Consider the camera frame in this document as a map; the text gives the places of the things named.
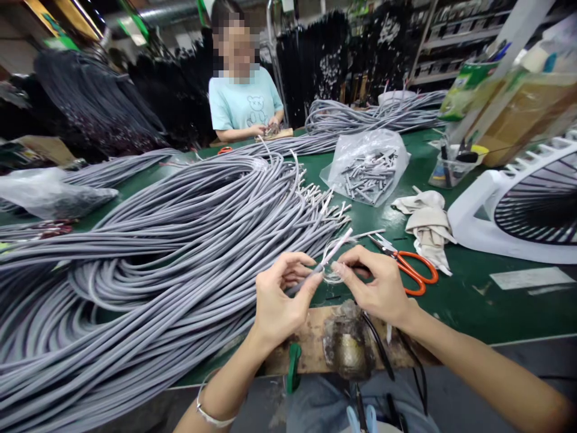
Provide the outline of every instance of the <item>table surface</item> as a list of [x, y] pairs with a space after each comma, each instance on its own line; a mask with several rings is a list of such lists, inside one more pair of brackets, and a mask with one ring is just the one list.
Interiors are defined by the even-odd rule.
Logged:
[[[386, 229], [383, 235], [390, 241], [395, 238], [406, 238], [393, 242], [396, 249], [414, 251], [414, 237], [405, 233], [408, 216], [393, 209], [390, 203], [397, 197], [415, 195], [413, 185], [422, 191], [436, 189], [427, 181], [435, 166], [438, 151], [427, 142], [437, 139], [438, 136], [431, 130], [412, 132], [402, 136], [408, 152], [412, 154], [411, 161], [393, 194], [380, 207], [372, 207], [338, 194], [335, 195], [333, 203], [340, 204], [345, 201], [352, 204], [348, 215], [352, 219], [351, 226], [354, 233]], [[215, 155], [217, 151], [218, 149], [203, 149], [200, 155], [208, 157]], [[299, 158], [299, 162], [303, 163], [307, 169], [307, 183], [314, 182], [322, 189], [327, 189], [327, 186], [320, 180], [319, 173], [322, 168], [332, 162], [332, 157], [332, 153], [327, 153]], [[85, 217], [75, 225], [75, 231], [90, 230], [122, 200], [174, 170], [178, 169], [169, 166], [151, 167], [127, 180], [117, 187], [120, 192], [118, 198]], [[482, 168], [476, 168], [451, 191], [438, 189], [445, 197], [446, 209], [482, 171]], [[15, 222], [22, 222], [22, 219], [6, 214], [0, 215], [0, 225]], [[368, 239], [365, 239], [361, 241], [361, 244], [376, 251], [374, 245], [367, 241]], [[523, 289], [502, 290], [489, 276], [498, 272], [520, 271], [551, 265], [482, 253], [452, 244], [447, 245], [445, 250], [453, 276], [447, 277], [439, 273], [439, 282], [427, 286], [427, 293], [418, 298], [419, 305], [442, 322], [490, 345], [577, 334], [577, 290], [573, 290], [575, 287], [530, 295], [527, 290]], [[426, 274], [424, 267], [421, 270], [423, 274]], [[410, 277], [403, 272], [401, 275], [407, 288], [416, 286]], [[337, 305], [351, 297], [345, 285], [328, 286], [323, 283], [313, 298], [312, 306]], [[221, 351], [220, 354], [191, 371], [177, 385], [200, 383], [208, 372], [223, 365], [235, 349], [236, 346], [233, 346], [225, 352]]]

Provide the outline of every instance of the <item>jeans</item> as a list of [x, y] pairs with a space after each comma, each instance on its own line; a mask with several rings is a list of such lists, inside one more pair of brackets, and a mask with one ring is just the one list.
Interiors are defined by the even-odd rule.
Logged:
[[[374, 406], [377, 419], [389, 418], [386, 395], [392, 394], [397, 412], [404, 415], [409, 433], [439, 433], [430, 416], [423, 413], [418, 395], [399, 375], [391, 381], [385, 372], [373, 375], [359, 384], [362, 402]], [[347, 406], [356, 409], [354, 393], [349, 399], [320, 375], [303, 375], [301, 384], [292, 395], [287, 396], [287, 433], [340, 433], [349, 426]]]

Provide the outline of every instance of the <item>bracelet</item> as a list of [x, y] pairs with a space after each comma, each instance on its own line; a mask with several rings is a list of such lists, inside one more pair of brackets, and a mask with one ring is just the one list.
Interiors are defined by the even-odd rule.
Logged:
[[204, 418], [204, 420], [210, 424], [212, 424], [213, 426], [215, 426], [216, 428], [225, 428], [226, 426], [231, 425], [234, 420], [236, 420], [236, 417], [231, 418], [230, 420], [226, 420], [226, 421], [219, 421], [217, 419], [214, 419], [212, 416], [208, 415], [205, 411], [203, 411], [202, 409], [202, 405], [200, 403], [200, 393], [203, 391], [204, 386], [206, 385], [207, 381], [209, 379], [212, 378], [212, 376], [214, 376], [214, 374], [220, 369], [216, 369], [213, 370], [212, 372], [210, 372], [208, 374], [208, 376], [206, 376], [206, 378], [204, 379], [202, 385], [200, 385], [200, 389], [198, 390], [198, 396], [197, 396], [197, 412], [200, 413], [200, 415]]

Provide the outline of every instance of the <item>bag of connectors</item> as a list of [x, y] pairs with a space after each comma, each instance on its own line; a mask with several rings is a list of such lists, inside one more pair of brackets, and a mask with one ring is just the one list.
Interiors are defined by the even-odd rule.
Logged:
[[0, 198], [43, 220], [80, 218], [118, 195], [116, 189], [64, 183], [59, 168], [34, 168], [0, 176]]
[[339, 194], [380, 206], [397, 186], [410, 157], [401, 136], [388, 129], [340, 135], [332, 164], [320, 178]]

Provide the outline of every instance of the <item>hand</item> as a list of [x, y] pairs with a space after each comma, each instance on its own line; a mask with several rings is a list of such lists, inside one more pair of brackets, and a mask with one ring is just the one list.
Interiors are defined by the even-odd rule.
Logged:
[[252, 331], [269, 352], [285, 341], [307, 321], [311, 299], [323, 280], [323, 274], [312, 275], [294, 298], [284, 289], [304, 280], [315, 261], [305, 253], [282, 253], [265, 272], [257, 275], [257, 315]]
[[[366, 266], [371, 273], [355, 268], [358, 265]], [[404, 329], [417, 302], [407, 297], [396, 260], [357, 245], [333, 262], [331, 267], [344, 280], [360, 308], [394, 327]], [[364, 278], [370, 278], [372, 274], [374, 280], [365, 284], [355, 272]]]
[[255, 124], [252, 125], [248, 130], [251, 133], [251, 136], [256, 137], [257, 135], [264, 135], [264, 132], [266, 131], [266, 126]]

